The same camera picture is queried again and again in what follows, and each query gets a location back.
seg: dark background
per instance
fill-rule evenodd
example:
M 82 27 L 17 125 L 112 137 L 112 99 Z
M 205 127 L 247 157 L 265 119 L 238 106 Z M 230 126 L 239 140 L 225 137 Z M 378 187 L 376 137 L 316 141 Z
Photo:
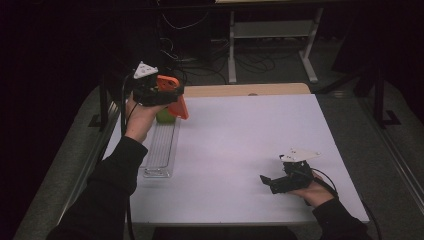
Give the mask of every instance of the dark background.
M 204 23 L 206 27 L 197 29 L 194 35 L 161 28 L 158 13 L 104 15 L 89 11 L 152 6 L 154 1 L 4 0 L 1 4 L 0 238 L 10 239 L 79 107 L 102 76 L 107 76 L 108 89 L 118 99 L 116 90 L 123 76 L 140 60 L 166 72 L 165 66 L 170 63 L 159 51 L 164 48 L 159 41 L 163 34 L 180 42 L 179 47 L 188 54 L 198 54 L 207 61 L 208 38 L 228 32 L 228 12 L 211 14 Z M 346 16 L 355 13 L 335 70 L 349 73 L 379 54 L 384 78 L 401 90 L 410 108 L 424 122 L 424 84 L 420 74 L 424 69 L 424 30 L 419 24 L 424 19 L 419 4 L 403 1 L 355 11 L 332 8 L 325 11 L 319 34 L 343 38 L 350 19 Z M 183 25 L 186 18 L 202 14 L 167 16 Z

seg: person's right hand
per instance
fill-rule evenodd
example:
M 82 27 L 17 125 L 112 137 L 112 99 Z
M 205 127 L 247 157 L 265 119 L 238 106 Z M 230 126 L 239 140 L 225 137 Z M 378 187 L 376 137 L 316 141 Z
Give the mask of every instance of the person's right hand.
M 322 177 L 315 172 L 313 172 L 313 175 L 322 180 Z M 307 188 L 293 190 L 288 193 L 302 197 L 314 208 L 334 198 L 325 187 L 315 181 L 312 181 Z
M 134 101 L 131 92 L 126 104 L 126 117 L 129 119 L 125 136 L 142 143 L 147 137 L 147 132 L 152 127 L 156 114 L 165 107 L 166 105 L 153 107 L 142 106 Z

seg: wire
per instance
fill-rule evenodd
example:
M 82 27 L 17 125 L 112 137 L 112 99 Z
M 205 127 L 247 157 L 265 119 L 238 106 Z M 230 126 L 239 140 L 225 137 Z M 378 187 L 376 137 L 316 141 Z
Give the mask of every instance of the wire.
M 223 58 L 225 55 L 221 55 L 219 57 L 217 57 L 214 61 L 217 61 L 221 58 Z M 192 74 L 195 76 L 211 76 L 211 75 L 218 75 L 224 82 L 224 85 L 227 85 L 227 79 L 225 78 L 224 75 L 222 75 L 220 72 L 222 71 L 222 69 L 225 67 L 226 65 L 226 60 L 222 62 L 221 66 L 218 68 L 218 70 L 215 69 L 211 69 L 211 68 L 207 68 L 205 67 L 205 64 L 203 64 L 203 66 L 187 66 L 187 67 L 181 67 L 179 69 L 176 69 L 178 71 L 180 71 L 181 73 L 188 73 L 188 74 Z M 195 73 L 195 72 L 190 72 L 187 71 L 185 69 L 197 69 L 197 70 L 203 70 L 203 71 L 210 71 L 211 73 L 206 73 L 206 74 L 201 74 L 201 73 Z
M 329 180 L 330 180 L 330 182 L 331 183 L 333 183 L 333 186 L 334 186 L 334 188 L 331 188 L 331 186 L 330 185 L 328 185 L 326 182 L 324 182 L 323 180 L 321 180 L 321 179 L 319 179 L 319 178 L 317 178 L 317 177 L 311 177 L 310 175 L 308 175 L 308 174 L 306 174 L 306 173 L 304 173 L 304 172 L 302 172 L 302 171 L 299 171 L 299 170 L 294 170 L 294 171 L 292 171 L 293 173 L 297 173 L 297 174 L 299 174 L 299 175 L 302 175 L 302 176 L 305 176 L 305 177 L 307 177 L 307 178 L 309 178 L 310 180 L 312 180 L 312 181 L 314 181 L 314 182 L 316 182 L 316 183 L 318 183 L 318 184 L 320 184 L 321 186 L 323 186 L 325 189 L 327 189 L 335 198 L 338 198 L 338 192 L 335 190 L 335 186 L 334 186 L 334 183 L 333 183 L 333 181 L 325 174 L 325 173 L 323 173 L 323 172 L 321 172 L 321 171 L 319 171 L 319 172 L 321 172 L 322 174 L 324 174 Z
M 256 42 L 255 43 L 255 47 L 256 50 L 259 51 L 263 51 L 263 48 L 261 46 L 259 46 L 259 44 Z M 278 50 L 281 49 L 281 47 L 274 47 L 272 49 L 272 53 L 270 54 L 265 54 L 265 55 L 260 55 L 260 54 L 255 54 L 256 56 L 259 56 L 258 58 L 254 58 L 251 55 L 253 54 L 243 54 L 243 56 L 248 60 L 242 60 L 240 57 L 234 57 L 234 59 L 236 60 L 237 64 L 243 68 L 246 71 L 249 71 L 251 73 L 266 73 L 268 71 L 271 71 L 273 69 L 275 69 L 275 61 L 274 60 L 279 60 L 279 59 L 285 59 L 288 57 L 291 57 L 295 54 L 297 54 L 299 52 L 300 49 L 302 49 L 301 47 L 299 47 L 299 49 L 294 50 L 293 52 L 290 52 L 289 54 L 286 54 L 284 56 L 275 56 L 276 54 L 278 54 Z M 271 63 L 271 66 L 268 66 L 266 64 L 266 61 L 269 61 Z
M 324 175 L 331 182 L 331 184 L 333 185 L 334 191 L 337 192 L 336 185 L 334 184 L 333 180 L 331 180 L 331 178 L 327 174 L 325 174 L 324 172 L 322 172 L 322 171 L 320 171 L 320 170 L 318 170 L 316 168 L 311 168 L 311 169 L 314 170 L 314 171 L 317 171 L 317 172 L 321 173 L 322 175 Z
M 172 54 L 172 53 L 168 53 L 167 51 L 165 51 L 165 50 L 160 50 L 162 53 L 164 53 L 165 55 L 167 55 L 168 57 L 170 57 L 171 59 L 173 59 L 173 60 L 178 60 L 178 56 L 177 55 L 175 55 L 175 54 Z
M 171 49 L 170 49 L 171 52 L 174 50 L 174 43 L 172 42 L 171 39 L 162 37 L 160 38 L 160 40 L 167 40 L 169 43 L 171 43 Z
M 158 6 L 160 6 L 160 3 L 159 3 L 159 0 L 156 0 L 156 4 L 158 5 Z M 162 17 L 163 17 L 163 19 L 165 20 L 165 22 L 170 26 L 170 27 L 172 27 L 173 29 L 176 29 L 176 30 L 182 30 L 182 29 L 186 29 L 186 28 L 190 28 L 190 27 L 194 27 L 194 26 L 196 26 L 197 24 L 199 24 L 199 23 L 201 23 L 201 22 L 203 22 L 206 18 L 207 18 L 207 16 L 209 15 L 209 12 L 206 12 L 205 13 L 205 15 L 200 19 L 200 20 L 198 20 L 197 22 L 195 22 L 195 23 L 192 23 L 192 24 L 189 24 L 189 25 L 186 25 L 186 26 L 183 26 L 183 27 L 176 27 L 176 26 L 174 26 L 172 23 L 170 23 L 169 21 L 168 21 L 168 19 L 166 18 L 166 16 L 165 16 L 165 14 L 163 14 L 162 13 Z
M 370 215 L 372 221 L 374 222 L 375 230 L 377 231 L 377 236 L 379 240 L 383 239 L 383 236 L 381 234 L 380 225 L 377 222 L 377 219 L 375 218 L 374 214 L 372 213 L 371 209 L 368 207 L 368 205 L 365 203 L 364 200 L 361 199 L 362 205 L 364 205 L 365 210 L 367 210 L 368 214 Z
M 123 82 L 122 82 L 122 88 L 121 88 L 121 136 L 125 135 L 125 131 L 127 129 L 127 122 L 130 118 L 131 114 L 133 113 L 134 109 L 137 107 L 138 102 L 140 99 L 136 102 L 133 109 L 131 110 L 130 114 L 128 115 L 128 118 L 126 118 L 126 97 L 125 97 L 125 86 L 130 76 L 134 74 L 134 70 L 129 73 L 127 76 L 125 76 Z M 131 220 L 131 202 L 130 198 L 128 198 L 127 202 L 127 227 L 128 227 L 128 234 L 131 240 L 135 240 L 134 236 L 134 230 L 132 227 L 132 220 Z

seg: table surface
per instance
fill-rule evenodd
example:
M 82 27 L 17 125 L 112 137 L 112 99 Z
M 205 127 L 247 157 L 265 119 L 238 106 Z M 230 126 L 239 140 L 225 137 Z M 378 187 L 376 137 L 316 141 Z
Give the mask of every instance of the table surface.
M 266 95 L 267 89 L 273 95 Z M 173 176 L 144 178 L 140 169 L 131 196 L 133 222 L 154 226 L 314 222 L 303 200 L 274 195 L 259 178 L 285 176 L 278 156 L 291 147 L 320 152 L 308 163 L 331 177 L 353 216 L 369 221 L 316 97 L 308 92 L 304 84 L 187 87 L 190 118 L 181 120 Z M 259 96 L 247 96 L 252 93 Z M 119 123 L 105 156 L 119 141 Z

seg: black sleeve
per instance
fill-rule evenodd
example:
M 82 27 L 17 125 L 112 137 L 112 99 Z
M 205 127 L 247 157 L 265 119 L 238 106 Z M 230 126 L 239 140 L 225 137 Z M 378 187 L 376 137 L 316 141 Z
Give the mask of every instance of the black sleeve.
M 332 199 L 316 209 L 313 214 L 322 228 L 321 240 L 371 240 L 367 226 L 354 218 L 338 199 Z
M 122 137 L 47 239 L 123 239 L 127 202 L 146 154 L 143 145 Z

